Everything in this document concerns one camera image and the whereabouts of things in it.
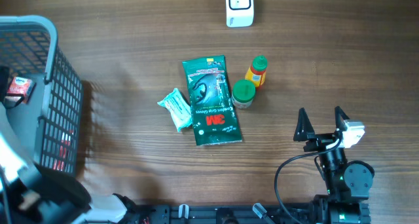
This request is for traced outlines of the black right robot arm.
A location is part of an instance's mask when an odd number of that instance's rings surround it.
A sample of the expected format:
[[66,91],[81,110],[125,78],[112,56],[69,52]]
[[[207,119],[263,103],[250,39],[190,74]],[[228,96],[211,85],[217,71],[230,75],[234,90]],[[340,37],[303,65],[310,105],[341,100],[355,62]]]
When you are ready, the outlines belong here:
[[344,150],[357,144],[365,134],[361,121],[350,119],[340,107],[335,108],[336,130],[317,134],[305,109],[299,109],[294,141],[304,141],[304,152],[314,152],[315,162],[327,188],[326,195],[316,195],[308,206],[307,223],[367,224],[371,222],[369,190],[374,169],[360,160],[348,161]]

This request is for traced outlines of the red Kleenex tissue pack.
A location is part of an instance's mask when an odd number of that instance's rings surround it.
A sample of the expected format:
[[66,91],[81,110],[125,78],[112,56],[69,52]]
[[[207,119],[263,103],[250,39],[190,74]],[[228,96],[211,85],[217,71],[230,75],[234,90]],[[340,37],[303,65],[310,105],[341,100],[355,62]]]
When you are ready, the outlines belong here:
[[35,87],[32,79],[14,77],[7,90],[6,99],[16,103],[27,103]]

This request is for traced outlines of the green lid jar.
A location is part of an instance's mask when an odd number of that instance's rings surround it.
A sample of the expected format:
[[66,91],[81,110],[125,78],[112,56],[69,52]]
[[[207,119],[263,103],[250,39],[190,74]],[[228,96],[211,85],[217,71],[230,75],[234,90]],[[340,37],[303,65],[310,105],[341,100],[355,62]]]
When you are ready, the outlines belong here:
[[255,85],[247,80],[240,79],[237,81],[232,89],[232,102],[236,108],[248,108],[256,95]]

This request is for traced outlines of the red yellow sauce bottle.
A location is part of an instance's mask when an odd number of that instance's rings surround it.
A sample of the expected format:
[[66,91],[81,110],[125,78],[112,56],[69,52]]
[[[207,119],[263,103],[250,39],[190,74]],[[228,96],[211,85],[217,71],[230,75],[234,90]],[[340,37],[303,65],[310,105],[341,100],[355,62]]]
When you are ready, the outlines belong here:
[[245,79],[251,81],[256,88],[261,87],[266,79],[266,69],[268,67],[268,60],[265,56],[256,56],[248,71],[245,74]]

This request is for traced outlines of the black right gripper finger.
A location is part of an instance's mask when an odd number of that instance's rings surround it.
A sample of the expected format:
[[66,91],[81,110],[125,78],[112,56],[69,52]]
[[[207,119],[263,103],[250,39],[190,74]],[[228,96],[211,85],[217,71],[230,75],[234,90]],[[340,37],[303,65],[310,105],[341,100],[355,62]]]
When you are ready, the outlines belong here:
[[335,107],[335,124],[336,128],[341,131],[346,130],[345,121],[349,120],[349,116],[345,114],[340,106]]
[[312,127],[310,119],[308,118],[305,108],[300,108],[293,141],[312,140],[315,138],[315,135],[315,131]]

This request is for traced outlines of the teal wet wipes pack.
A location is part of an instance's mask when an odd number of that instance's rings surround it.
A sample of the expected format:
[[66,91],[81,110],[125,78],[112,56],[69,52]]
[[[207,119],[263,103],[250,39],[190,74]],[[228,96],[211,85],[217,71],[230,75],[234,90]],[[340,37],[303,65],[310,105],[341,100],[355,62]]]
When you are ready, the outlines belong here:
[[157,104],[170,112],[178,132],[192,124],[191,107],[178,88],[174,88],[171,93]]

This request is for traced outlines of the green 3M gloves package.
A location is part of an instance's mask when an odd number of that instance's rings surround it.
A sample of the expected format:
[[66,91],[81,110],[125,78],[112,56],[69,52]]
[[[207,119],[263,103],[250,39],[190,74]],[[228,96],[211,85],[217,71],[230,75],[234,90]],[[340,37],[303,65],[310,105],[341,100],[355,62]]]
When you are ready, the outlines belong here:
[[242,141],[228,83],[225,57],[210,56],[182,62],[197,146]]

